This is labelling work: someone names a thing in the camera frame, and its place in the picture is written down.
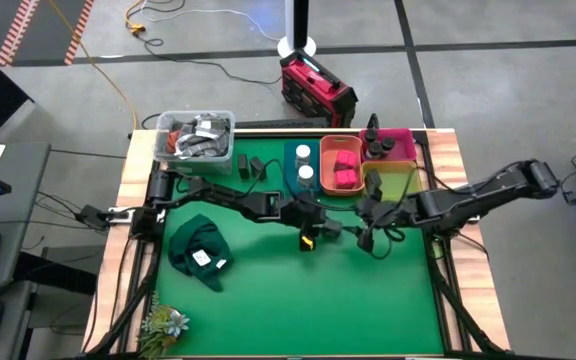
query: green mat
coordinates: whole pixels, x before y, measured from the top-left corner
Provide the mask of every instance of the green mat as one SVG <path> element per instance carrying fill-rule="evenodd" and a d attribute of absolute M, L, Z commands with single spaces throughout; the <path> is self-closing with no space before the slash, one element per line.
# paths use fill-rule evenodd
<path fill-rule="evenodd" d="M 245 153 L 249 159 L 277 158 L 283 163 L 284 141 L 288 139 L 236 140 L 233 159 Z M 230 176 L 207 178 L 241 191 L 253 181 L 241 180 L 236 170 Z M 273 164 L 268 179 L 255 190 L 283 188 Z M 321 199 L 334 205 L 356 200 Z M 344 225 L 361 222 L 351 212 L 328 213 Z M 170 237 L 197 214 L 215 222 L 235 258 L 220 276 L 222 293 L 178 272 L 168 261 Z M 296 228 L 255 224 L 237 212 L 202 202 L 171 211 L 157 290 L 162 304 L 181 310 L 191 321 L 190 330 L 168 355 L 441 354 L 421 232 L 405 233 L 406 240 L 393 244 L 390 256 L 378 261 L 346 232 L 336 241 L 320 241 L 314 252 L 302 253 Z M 376 232 L 375 241 L 375 253 L 382 254 L 386 237 Z"/>

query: pink block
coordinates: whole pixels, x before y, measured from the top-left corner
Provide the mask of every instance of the pink block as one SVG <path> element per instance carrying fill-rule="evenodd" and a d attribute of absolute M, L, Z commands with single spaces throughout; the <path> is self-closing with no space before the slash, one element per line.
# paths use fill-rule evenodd
<path fill-rule="evenodd" d="M 339 150 L 335 159 L 335 171 L 354 169 L 359 165 L 357 154 L 348 150 Z"/>
<path fill-rule="evenodd" d="M 335 171 L 335 187 L 338 189 L 353 189 L 359 183 L 355 170 Z"/>

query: concrete floor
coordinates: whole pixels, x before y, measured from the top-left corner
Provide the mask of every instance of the concrete floor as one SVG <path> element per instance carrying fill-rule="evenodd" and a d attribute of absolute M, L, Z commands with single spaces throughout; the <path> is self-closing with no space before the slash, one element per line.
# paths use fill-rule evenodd
<path fill-rule="evenodd" d="M 83 37 L 93 55 L 145 54 L 123 28 L 123 9 L 130 3 L 95 1 Z M 189 9 L 250 12 L 273 36 L 282 34 L 282 4 L 188 0 Z M 405 6 L 416 44 L 576 39 L 576 2 L 567 0 L 417 0 Z M 392 1 L 313 0 L 311 9 L 310 34 L 320 46 L 403 44 Z M 158 50 L 162 52 L 275 46 L 245 18 L 232 14 L 189 14 L 144 23 L 151 36 L 165 39 Z M 81 49 L 78 56 L 83 56 Z M 436 126 L 457 129 L 471 180 L 525 158 L 547 161 L 559 177 L 572 170 L 576 47 L 424 52 L 418 58 Z M 327 55 L 318 60 L 355 87 L 360 98 L 356 126 L 363 126 L 372 112 L 380 115 L 382 126 L 423 126 L 405 53 Z M 279 75 L 276 57 L 218 62 L 239 76 L 274 80 Z M 231 110 L 239 121 L 298 117 L 283 102 L 278 85 L 232 81 L 213 67 L 131 62 L 102 68 L 142 118 L 164 110 L 205 108 Z M 125 154 L 130 115 L 90 66 L 5 72 L 40 108 L 7 129 L 0 140 L 47 140 L 59 149 Z M 53 153 L 42 189 L 80 205 L 105 207 L 114 202 L 121 168 L 117 159 Z M 87 181 L 92 174 L 101 180 Z M 58 220 L 40 211 L 34 216 Z M 513 349 L 576 358 L 576 207 L 565 205 L 561 197 L 517 201 L 491 213 L 482 221 L 482 230 Z M 47 246 L 104 241 L 76 230 L 33 227 L 29 233 L 29 244 L 38 234 L 47 234 Z M 72 355 L 81 344 L 81 337 L 40 335 L 33 340 L 30 359 Z"/>

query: gray plastic container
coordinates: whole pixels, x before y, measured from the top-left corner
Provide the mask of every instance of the gray plastic container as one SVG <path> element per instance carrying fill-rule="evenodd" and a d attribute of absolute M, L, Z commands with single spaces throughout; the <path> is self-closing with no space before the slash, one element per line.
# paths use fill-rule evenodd
<path fill-rule="evenodd" d="M 218 157 L 191 157 L 180 159 L 166 151 L 168 134 L 175 122 L 191 122 L 195 116 L 213 113 L 230 119 L 230 138 L 228 139 L 228 152 Z M 232 173 L 232 150 L 235 144 L 235 114 L 226 110 L 192 110 L 192 111 L 166 111 L 157 119 L 157 140 L 155 141 L 155 160 L 164 162 L 168 167 L 188 174 L 223 174 Z"/>

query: red portable generator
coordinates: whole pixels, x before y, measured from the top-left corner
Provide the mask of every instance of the red portable generator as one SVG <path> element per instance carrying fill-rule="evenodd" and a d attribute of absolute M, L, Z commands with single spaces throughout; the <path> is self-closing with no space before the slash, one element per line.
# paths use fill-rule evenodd
<path fill-rule="evenodd" d="M 350 127 L 355 116 L 355 91 L 330 71 L 297 50 L 281 59 L 284 99 L 307 117 L 325 117 L 330 127 Z"/>

